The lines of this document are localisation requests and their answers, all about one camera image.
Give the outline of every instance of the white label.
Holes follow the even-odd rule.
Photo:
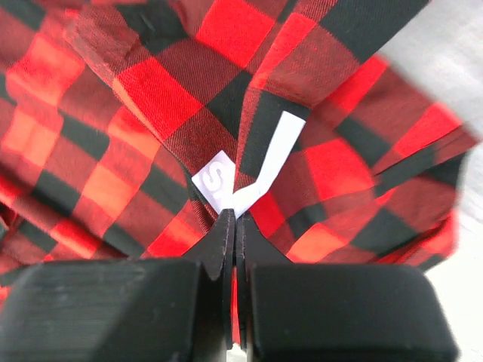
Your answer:
[[[191,180],[217,213],[233,208],[235,164],[224,151],[218,152]]]
[[[235,194],[235,164],[223,151],[218,152],[191,180],[217,213],[223,209],[234,209],[236,218],[239,218],[269,191],[304,125],[302,118],[283,111],[257,180]]]

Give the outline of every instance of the garment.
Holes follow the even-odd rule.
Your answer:
[[[474,139],[374,55],[426,3],[0,0],[2,296],[35,262],[183,255],[217,216],[191,177],[223,150],[250,185],[283,111],[306,125],[250,209],[280,251],[447,257]]]

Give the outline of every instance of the plaid shirt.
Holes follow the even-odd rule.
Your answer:
[[[406,262],[454,245],[474,140],[374,55],[427,0],[0,0],[0,299],[21,267],[184,254],[282,111],[303,129],[250,210],[295,262]]]

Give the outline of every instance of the shirt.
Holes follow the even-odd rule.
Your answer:
[[[224,151],[252,184],[283,112],[249,212],[290,260],[449,256],[475,140],[376,54],[427,2],[0,0],[0,299],[36,262],[183,255],[217,216],[192,176]]]

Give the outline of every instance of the checkered fabric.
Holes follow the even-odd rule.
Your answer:
[[[251,212],[295,262],[430,267],[474,143],[374,55],[428,0],[0,0],[0,299],[25,265],[180,256],[280,114],[306,126]]]

